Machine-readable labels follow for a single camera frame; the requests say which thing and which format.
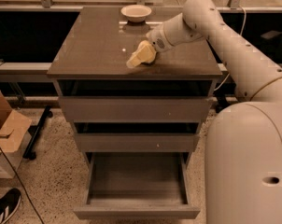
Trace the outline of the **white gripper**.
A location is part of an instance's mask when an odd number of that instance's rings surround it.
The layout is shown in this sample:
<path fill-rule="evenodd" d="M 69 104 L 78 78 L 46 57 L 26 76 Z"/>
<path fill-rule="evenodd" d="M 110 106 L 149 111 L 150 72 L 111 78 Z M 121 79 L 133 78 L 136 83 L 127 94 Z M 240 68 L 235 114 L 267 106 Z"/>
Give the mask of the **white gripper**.
<path fill-rule="evenodd" d="M 142 41 L 137 50 L 132 53 L 130 59 L 126 62 L 126 65 L 129 68 L 135 68 L 152 53 L 156 54 L 157 52 L 166 52 L 173 48 L 173 46 L 169 43 L 165 36 L 165 32 L 163 30 L 163 25 L 160 24 L 150 30 L 146 37 L 148 39 Z"/>

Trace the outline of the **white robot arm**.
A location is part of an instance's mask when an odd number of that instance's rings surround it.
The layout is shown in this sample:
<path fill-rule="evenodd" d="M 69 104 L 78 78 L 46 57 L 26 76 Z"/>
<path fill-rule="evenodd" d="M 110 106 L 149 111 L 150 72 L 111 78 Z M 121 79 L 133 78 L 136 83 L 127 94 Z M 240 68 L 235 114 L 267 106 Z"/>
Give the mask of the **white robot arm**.
<path fill-rule="evenodd" d="M 236 33 L 211 0 L 187 0 L 151 30 L 127 62 L 205 38 L 242 102 L 224 108 L 205 141 L 206 224 L 282 224 L 282 68 Z"/>

